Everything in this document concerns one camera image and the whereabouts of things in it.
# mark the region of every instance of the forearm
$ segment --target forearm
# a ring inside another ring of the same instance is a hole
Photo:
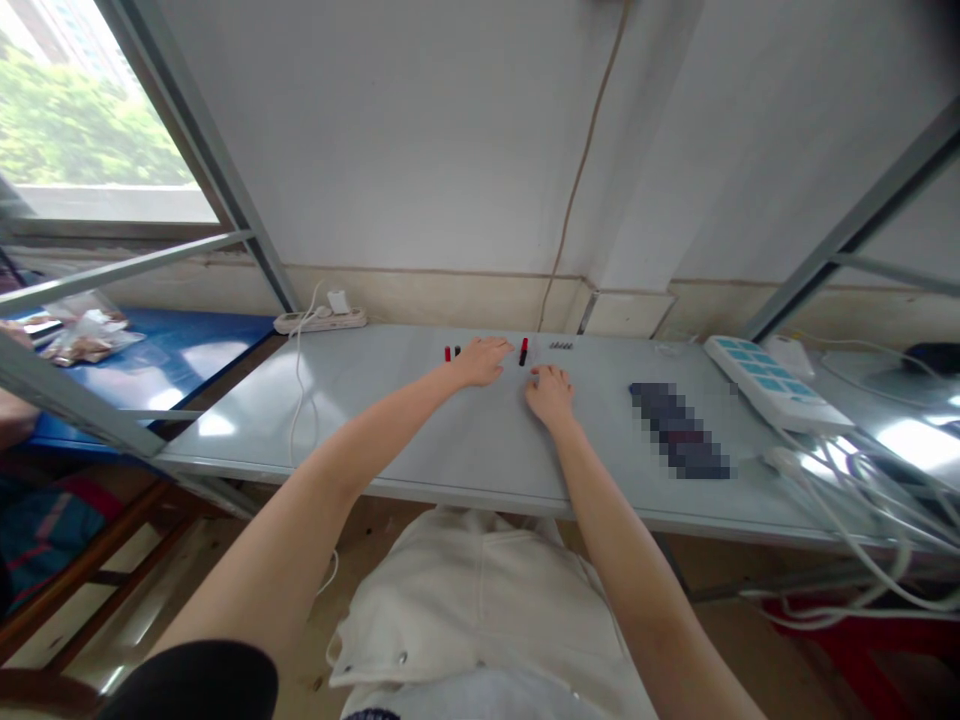
[[[0,452],[29,440],[39,417],[33,405],[0,389]]]
[[[658,716],[762,718],[579,424],[552,428],[577,522]]]
[[[656,542],[572,418],[551,430],[590,557],[617,618],[660,627],[696,621]]]
[[[461,388],[451,367],[441,365],[347,422],[313,451],[290,480],[309,477],[333,483],[347,495],[362,493]]]
[[[160,638],[152,654],[229,639],[275,661],[296,645],[350,509],[460,387],[442,366],[347,422],[290,476]]]

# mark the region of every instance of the power strip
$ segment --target power strip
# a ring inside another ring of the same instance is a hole
[[[703,349],[774,427],[808,435],[843,435],[856,428],[759,345],[714,335]]]
[[[273,321],[273,329],[281,335],[290,335],[300,325],[304,313],[287,313]],[[367,311],[353,308],[349,315],[328,315],[320,317],[314,312],[303,324],[300,332],[321,332],[323,330],[342,330],[351,327],[363,327],[367,324]]]

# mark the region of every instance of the window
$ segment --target window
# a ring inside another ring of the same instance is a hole
[[[14,20],[23,5],[29,18],[0,30],[0,196],[17,196],[8,215],[219,224],[94,0],[22,0],[10,4]]]

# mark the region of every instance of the hand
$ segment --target hand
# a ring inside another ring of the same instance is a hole
[[[506,338],[474,338],[448,367],[460,387],[485,387],[500,377],[500,363],[514,350]]]
[[[530,371],[540,378],[527,383],[527,405],[534,415],[540,418],[547,429],[554,428],[568,420],[573,420],[573,385],[570,375],[556,365],[537,365]]]

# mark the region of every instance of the white plug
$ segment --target white plug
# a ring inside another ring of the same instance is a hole
[[[343,290],[331,290],[327,293],[327,300],[334,315],[349,315],[350,303],[347,302],[347,293]]]
[[[807,351],[803,343],[784,335],[773,335],[764,340],[761,345],[778,363],[792,372],[804,382],[813,380],[817,373],[810,364]]]
[[[779,470],[785,477],[794,480],[800,477],[801,480],[805,480],[803,464],[792,450],[781,446],[767,448],[763,453],[763,461],[773,469]]]

